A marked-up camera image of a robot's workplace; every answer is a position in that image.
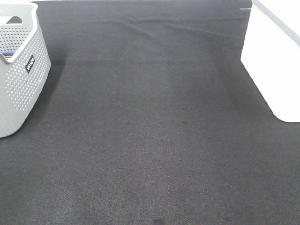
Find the black table cloth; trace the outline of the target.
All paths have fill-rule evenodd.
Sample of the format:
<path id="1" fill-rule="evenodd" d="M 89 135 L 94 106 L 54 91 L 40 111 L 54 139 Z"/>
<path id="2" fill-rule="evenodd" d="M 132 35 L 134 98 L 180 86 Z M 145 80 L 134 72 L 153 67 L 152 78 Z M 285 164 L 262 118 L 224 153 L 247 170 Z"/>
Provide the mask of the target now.
<path id="1" fill-rule="evenodd" d="M 251 6 L 40 1 L 51 70 L 0 141 L 1 224 L 299 224 L 300 126 L 240 61 Z"/>

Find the grey perforated laundry basket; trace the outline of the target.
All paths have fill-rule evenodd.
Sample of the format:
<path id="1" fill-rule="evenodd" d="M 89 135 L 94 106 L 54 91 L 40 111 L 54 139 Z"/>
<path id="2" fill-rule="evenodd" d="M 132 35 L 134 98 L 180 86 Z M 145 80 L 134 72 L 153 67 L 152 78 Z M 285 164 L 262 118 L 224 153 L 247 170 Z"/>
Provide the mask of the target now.
<path id="1" fill-rule="evenodd" d="M 37 15 L 27 0 L 2 0 L 0 50 L 0 136 L 14 134 L 25 122 L 47 80 L 51 62 Z"/>

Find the blue cloth in basket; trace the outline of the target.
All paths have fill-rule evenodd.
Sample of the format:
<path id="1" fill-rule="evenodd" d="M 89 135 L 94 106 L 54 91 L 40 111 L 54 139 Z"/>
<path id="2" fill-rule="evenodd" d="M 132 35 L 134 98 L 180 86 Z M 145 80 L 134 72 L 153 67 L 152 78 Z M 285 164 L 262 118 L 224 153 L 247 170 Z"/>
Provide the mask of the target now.
<path id="1" fill-rule="evenodd" d="M 5 57 L 12 57 L 15 51 L 12 50 L 0 50 L 0 53 L 3 54 Z"/>

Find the white storage bin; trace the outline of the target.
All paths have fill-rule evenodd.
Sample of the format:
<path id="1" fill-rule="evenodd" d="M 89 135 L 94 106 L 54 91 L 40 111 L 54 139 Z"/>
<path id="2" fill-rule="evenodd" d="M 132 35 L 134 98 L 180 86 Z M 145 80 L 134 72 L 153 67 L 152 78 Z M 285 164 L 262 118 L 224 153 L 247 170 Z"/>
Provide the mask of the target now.
<path id="1" fill-rule="evenodd" d="M 254 0 L 240 58 L 273 114 L 300 121 L 300 2 Z"/>

